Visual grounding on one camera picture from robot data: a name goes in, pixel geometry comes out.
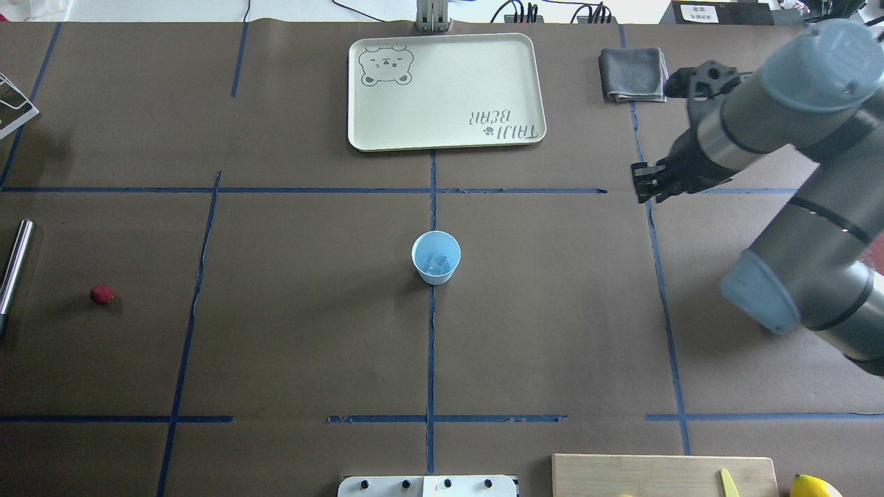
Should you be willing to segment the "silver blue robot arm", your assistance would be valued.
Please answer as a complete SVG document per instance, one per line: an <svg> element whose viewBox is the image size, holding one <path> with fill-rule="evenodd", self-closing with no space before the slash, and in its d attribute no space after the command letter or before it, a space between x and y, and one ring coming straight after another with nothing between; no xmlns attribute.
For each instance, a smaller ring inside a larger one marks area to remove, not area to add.
<svg viewBox="0 0 884 497"><path fill-rule="evenodd" d="M883 364L882 276L861 257L882 233L882 43L828 19L741 73L708 61L665 85L689 128L666 157L631 166L638 202L729 182L792 146L817 164L742 251L720 292L772 333L814 331L868 374Z"/></svg>

